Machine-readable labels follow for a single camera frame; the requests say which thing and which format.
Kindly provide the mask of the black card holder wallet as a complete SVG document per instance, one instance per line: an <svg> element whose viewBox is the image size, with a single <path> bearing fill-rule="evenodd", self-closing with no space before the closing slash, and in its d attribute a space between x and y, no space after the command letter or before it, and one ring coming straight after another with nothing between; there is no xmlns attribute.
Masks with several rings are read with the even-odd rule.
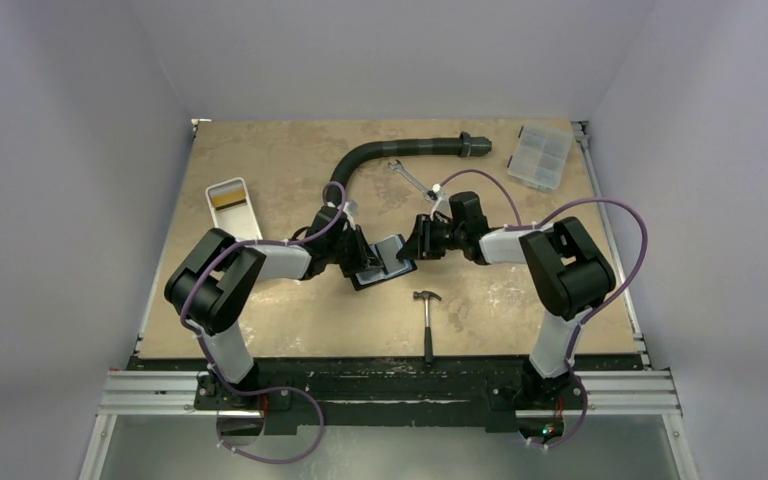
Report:
<svg viewBox="0 0 768 480"><path fill-rule="evenodd" d="M371 251L376 255L380 266L356 273L350 277L355 291L361 291L383 282L410 274L417 270L413 260L400 260L398 251L405 245L402 234L386 237L370 244Z"/></svg>

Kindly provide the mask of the gold credit card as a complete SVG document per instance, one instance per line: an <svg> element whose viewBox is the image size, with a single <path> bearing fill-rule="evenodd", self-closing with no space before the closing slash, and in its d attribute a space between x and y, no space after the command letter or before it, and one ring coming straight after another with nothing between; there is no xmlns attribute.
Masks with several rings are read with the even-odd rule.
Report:
<svg viewBox="0 0 768 480"><path fill-rule="evenodd" d="M232 208L247 202L247 194L244 189L235 189L220 192L211 197L212 206L216 211Z"/></svg>

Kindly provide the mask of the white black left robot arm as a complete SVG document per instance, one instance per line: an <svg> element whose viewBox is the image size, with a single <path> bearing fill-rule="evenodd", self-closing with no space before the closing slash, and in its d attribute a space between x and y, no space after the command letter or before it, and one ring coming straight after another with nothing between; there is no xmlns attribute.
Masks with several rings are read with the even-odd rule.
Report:
<svg viewBox="0 0 768 480"><path fill-rule="evenodd" d="M247 408L258 395L259 369L239 328L256 284L310 280L332 264L350 279L384 266L361 227L347 213L324 206L302 238L238 241L212 228L168 279L163 296L196 335L221 381L219 395L232 408Z"/></svg>

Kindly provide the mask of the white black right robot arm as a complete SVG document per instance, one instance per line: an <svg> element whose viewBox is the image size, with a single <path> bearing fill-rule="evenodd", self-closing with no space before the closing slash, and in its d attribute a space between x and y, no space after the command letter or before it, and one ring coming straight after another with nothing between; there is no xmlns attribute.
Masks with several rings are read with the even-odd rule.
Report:
<svg viewBox="0 0 768 480"><path fill-rule="evenodd" d="M559 210L529 225L491 227L475 192L456 193L448 204L447 214L417 215L396 257L437 260L459 250L477 265L528 268L544 318L513 397L544 407L572 379L579 332L614 292L614 270L581 221Z"/></svg>

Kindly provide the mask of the silver wrench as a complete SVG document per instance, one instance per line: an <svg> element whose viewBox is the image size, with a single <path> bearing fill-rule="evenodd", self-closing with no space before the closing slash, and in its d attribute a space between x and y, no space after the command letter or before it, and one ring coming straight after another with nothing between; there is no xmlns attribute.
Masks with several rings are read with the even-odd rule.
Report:
<svg viewBox="0 0 768 480"><path fill-rule="evenodd" d="M423 183L421 183L418 179L416 179L413 175L411 175L404 168L400 160L396 159L393 162L389 162L388 167L392 171L404 177L413 187L415 187L422 194L425 200L429 202L434 202L437 200L438 198L437 194L431 188L426 187Z"/></svg>

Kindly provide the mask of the clear plastic organizer box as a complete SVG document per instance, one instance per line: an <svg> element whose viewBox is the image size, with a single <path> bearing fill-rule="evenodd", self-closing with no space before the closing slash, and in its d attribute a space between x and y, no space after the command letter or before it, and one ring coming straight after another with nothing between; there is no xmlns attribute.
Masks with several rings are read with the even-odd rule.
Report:
<svg viewBox="0 0 768 480"><path fill-rule="evenodd" d="M538 123L525 124L506 165L507 174L533 189L553 192L562 180L574 136Z"/></svg>

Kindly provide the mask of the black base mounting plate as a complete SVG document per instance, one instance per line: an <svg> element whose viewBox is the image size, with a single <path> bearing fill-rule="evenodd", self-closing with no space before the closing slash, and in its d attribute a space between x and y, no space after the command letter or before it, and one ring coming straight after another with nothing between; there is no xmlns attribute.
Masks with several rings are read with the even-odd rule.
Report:
<svg viewBox="0 0 768 480"><path fill-rule="evenodd" d="M584 355L577 379L540 380L524 355L261 358L253 396L230 391L203 360L132 357L128 370L159 399L178 397L186 413L215 414L222 432L294 435L302 426L482 428L555 438L598 381L643 371L632 354Z"/></svg>

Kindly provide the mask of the white plastic tray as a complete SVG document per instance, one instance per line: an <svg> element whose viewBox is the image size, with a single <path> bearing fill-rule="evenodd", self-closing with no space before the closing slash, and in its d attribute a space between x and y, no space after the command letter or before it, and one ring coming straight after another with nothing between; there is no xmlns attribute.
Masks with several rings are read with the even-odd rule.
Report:
<svg viewBox="0 0 768 480"><path fill-rule="evenodd" d="M211 197L220 192L235 189L244 189L246 191L247 202L232 208L216 211L212 206ZM233 177L208 186L205 189L205 198L213 225L216 228L231 234L238 241L264 239L246 182L242 177Z"/></svg>

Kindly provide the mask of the black handled hammer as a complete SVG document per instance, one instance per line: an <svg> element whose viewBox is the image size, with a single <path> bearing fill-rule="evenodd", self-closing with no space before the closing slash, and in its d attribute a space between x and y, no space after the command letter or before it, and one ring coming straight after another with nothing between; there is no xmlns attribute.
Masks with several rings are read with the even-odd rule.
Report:
<svg viewBox="0 0 768 480"><path fill-rule="evenodd" d="M431 326L431 302L442 300L442 297L432 291L422 290L414 291L413 299L422 301L424 308L424 344L423 344L423 359L426 364L431 365L434 361L433 351L433 334Z"/></svg>

